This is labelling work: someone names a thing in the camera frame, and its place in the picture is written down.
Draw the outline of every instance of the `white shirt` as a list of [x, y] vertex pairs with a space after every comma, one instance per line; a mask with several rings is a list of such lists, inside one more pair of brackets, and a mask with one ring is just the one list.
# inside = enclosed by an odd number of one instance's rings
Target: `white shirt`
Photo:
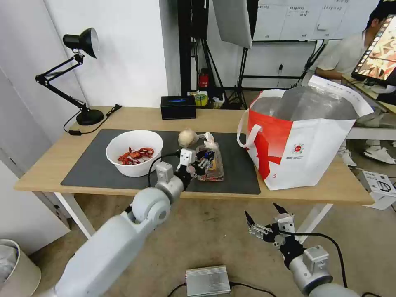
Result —
[[365, 33], [363, 32], [343, 39], [331, 51], [321, 57], [317, 67], [322, 70], [336, 70], [342, 74], [351, 75], [366, 51], [364, 37]]

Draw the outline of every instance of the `table leg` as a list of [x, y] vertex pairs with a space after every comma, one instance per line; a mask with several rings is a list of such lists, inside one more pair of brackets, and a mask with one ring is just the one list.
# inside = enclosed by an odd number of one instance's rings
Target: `table leg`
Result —
[[94, 227], [92, 227], [90, 221], [86, 217], [85, 213], [78, 205], [72, 194], [69, 193], [55, 193], [59, 201], [66, 208], [70, 216], [79, 226], [84, 235], [89, 238], [95, 233]]
[[[332, 206], [333, 204], [316, 204], [296, 232], [312, 232]], [[300, 242], [303, 243], [307, 237], [299, 236]]]

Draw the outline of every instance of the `desk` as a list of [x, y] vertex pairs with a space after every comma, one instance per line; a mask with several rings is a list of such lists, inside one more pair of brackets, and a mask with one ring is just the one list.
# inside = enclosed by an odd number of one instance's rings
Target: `desk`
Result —
[[[350, 75], [343, 75], [341, 83], [360, 93], [363, 97], [375, 100], [380, 107], [390, 113], [396, 113], [396, 106], [381, 101], [377, 101], [378, 94], [363, 87], [364, 83], [357, 83]], [[396, 140], [396, 129], [385, 128], [357, 128], [353, 127], [346, 137], [347, 139], [372, 139], [372, 140]]]
[[[106, 113], [111, 107], [93, 108], [100, 109]], [[100, 129], [180, 131], [186, 127], [190, 127], [195, 131], [236, 133], [243, 112], [242, 110], [198, 109], [196, 119], [162, 121], [159, 108], [123, 107], [115, 112]], [[75, 124], [72, 129], [80, 129], [82, 132], [87, 132], [95, 127], [82, 127]], [[61, 185], [62, 180], [100, 129], [94, 133], [82, 136], [71, 136], [65, 133], [15, 184], [16, 190], [54, 192], [87, 237], [90, 237], [95, 230], [77, 204], [72, 193], [134, 196], [139, 191], [134, 189], [87, 188]], [[257, 178], [261, 190], [261, 193], [258, 195], [186, 191], [181, 194], [181, 197], [229, 200], [258, 199], [263, 201], [285, 200], [320, 203], [314, 207], [307, 220], [299, 229], [300, 232], [311, 232], [327, 211], [329, 211], [333, 203], [356, 205], [372, 203], [371, 196], [360, 185], [356, 177], [338, 156], [331, 163], [319, 184], [314, 187], [269, 191], [258, 174]]]

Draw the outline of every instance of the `bag handle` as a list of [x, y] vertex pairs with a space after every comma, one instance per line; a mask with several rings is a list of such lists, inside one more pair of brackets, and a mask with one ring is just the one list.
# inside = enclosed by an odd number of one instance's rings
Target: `bag handle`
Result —
[[251, 145], [253, 144], [253, 142], [255, 141], [255, 139], [256, 139], [257, 133], [258, 133], [259, 131], [262, 131], [262, 127], [261, 127], [260, 125], [258, 125], [258, 124], [255, 124], [255, 125], [253, 126], [252, 130], [250, 131], [249, 136], [247, 137], [246, 143], [243, 144], [243, 143], [240, 141], [239, 137], [240, 137], [240, 133], [241, 133], [241, 131], [242, 131], [242, 125], [243, 125], [245, 116], [248, 114], [248, 112], [249, 112], [249, 109], [246, 110], [246, 111], [243, 113], [243, 116], [242, 116], [242, 118], [241, 118], [240, 121], [239, 121], [238, 131], [237, 131], [237, 134], [236, 134], [236, 141], [238, 142], [238, 144], [239, 144], [239, 146], [240, 146], [241, 148], [247, 148], [247, 147], [251, 146]]

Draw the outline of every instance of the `black desk mat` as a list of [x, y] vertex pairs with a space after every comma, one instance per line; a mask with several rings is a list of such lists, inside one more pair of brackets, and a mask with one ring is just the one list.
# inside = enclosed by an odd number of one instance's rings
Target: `black desk mat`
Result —
[[[147, 175], [142, 177], [127, 177], [121, 174], [117, 168], [107, 160], [106, 147], [109, 142], [119, 134], [128, 130], [102, 129], [87, 147], [77, 163], [61, 182], [63, 186], [81, 186], [110, 189], [144, 189], [148, 186]], [[162, 154], [172, 153], [178, 150], [176, 131], [155, 131], [163, 139], [164, 147]], [[214, 193], [237, 193], [237, 194], [260, 194], [256, 171], [245, 149], [236, 142], [234, 133], [212, 133], [216, 142], [219, 143], [222, 154], [224, 176], [222, 182], [203, 182], [194, 179], [187, 191], [189, 192], [214, 192]], [[177, 157], [163, 158], [174, 166], [179, 164]], [[155, 184], [157, 175], [151, 173], [151, 184]]]

